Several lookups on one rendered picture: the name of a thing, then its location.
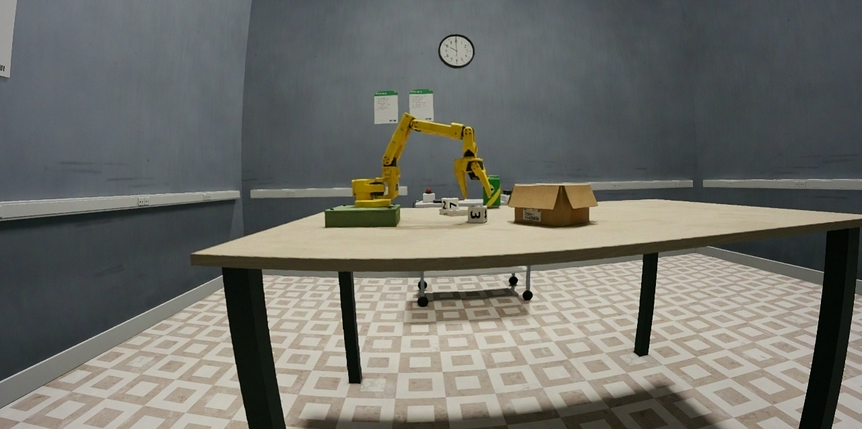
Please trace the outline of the green and yellow drink can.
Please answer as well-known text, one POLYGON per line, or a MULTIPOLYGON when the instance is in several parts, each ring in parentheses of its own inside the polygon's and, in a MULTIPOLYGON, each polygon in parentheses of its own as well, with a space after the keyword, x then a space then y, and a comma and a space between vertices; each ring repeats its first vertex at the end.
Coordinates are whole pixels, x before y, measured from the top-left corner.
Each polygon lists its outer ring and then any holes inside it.
POLYGON ((492 196, 489 198, 486 193, 486 189, 483 186, 483 205, 487 205, 488 209, 496 209, 500 206, 500 179, 498 175, 486 175, 488 179, 488 183, 490 184, 490 188, 492 189, 492 196))

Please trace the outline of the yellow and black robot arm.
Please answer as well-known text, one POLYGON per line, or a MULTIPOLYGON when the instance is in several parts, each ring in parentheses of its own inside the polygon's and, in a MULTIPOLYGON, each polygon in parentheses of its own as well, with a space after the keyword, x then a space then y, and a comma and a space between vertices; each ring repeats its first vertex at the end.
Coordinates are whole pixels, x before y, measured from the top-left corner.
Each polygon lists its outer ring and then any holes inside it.
POLYGON ((471 127, 464 127, 464 125, 461 125, 460 123, 451 123, 449 126, 443 125, 442 123, 419 121, 412 115, 404 113, 396 132, 392 135, 390 145, 386 149, 383 157, 383 177, 375 178, 375 182, 374 178, 354 180, 356 208, 390 206, 391 199, 394 199, 399 195, 400 168, 397 167, 397 163, 401 156, 401 151, 405 148, 407 137, 409 137, 412 129, 422 133, 446 135, 446 137, 458 140, 463 140, 464 137, 464 157, 474 156, 474 158, 476 158, 477 148, 475 135, 474 129, 471 127), (384 192, 386 191, 384 183, 388 183, 388 195, 384 195, 384 192), (373 195, 376 199, 373 199, 373 195))

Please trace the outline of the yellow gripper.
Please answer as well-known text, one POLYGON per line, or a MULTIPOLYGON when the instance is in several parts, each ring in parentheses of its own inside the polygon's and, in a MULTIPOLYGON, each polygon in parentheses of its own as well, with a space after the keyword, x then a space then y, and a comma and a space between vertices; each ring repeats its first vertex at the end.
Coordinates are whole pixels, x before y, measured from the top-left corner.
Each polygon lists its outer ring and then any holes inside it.
POLYGON ((465 173, 469 174, 471 180, 479 180, 480 178, 481 183, 486 189, 487 196, 492 196, 492 189, 488 183, 486 168, 484 168, 482 161, 482 159, 474 158, 474 156, 461 157, 461 159, 455 160, 455 176, 457 177, 459 186, 461 186, 465 199, 467 199, 465 173))

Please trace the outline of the white cube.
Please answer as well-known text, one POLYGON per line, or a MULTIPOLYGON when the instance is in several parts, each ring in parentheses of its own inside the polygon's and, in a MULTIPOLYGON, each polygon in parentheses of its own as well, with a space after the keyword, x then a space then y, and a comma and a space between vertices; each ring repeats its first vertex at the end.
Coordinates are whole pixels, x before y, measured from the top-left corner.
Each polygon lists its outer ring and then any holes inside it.
POLYGON ((442 198, 442 208, 443 210, 459 210, 459 199, 458 198, 442 198))
POLYGON ((468 223, 483 224, 488 221, 487 205, 468 206, 468 223))

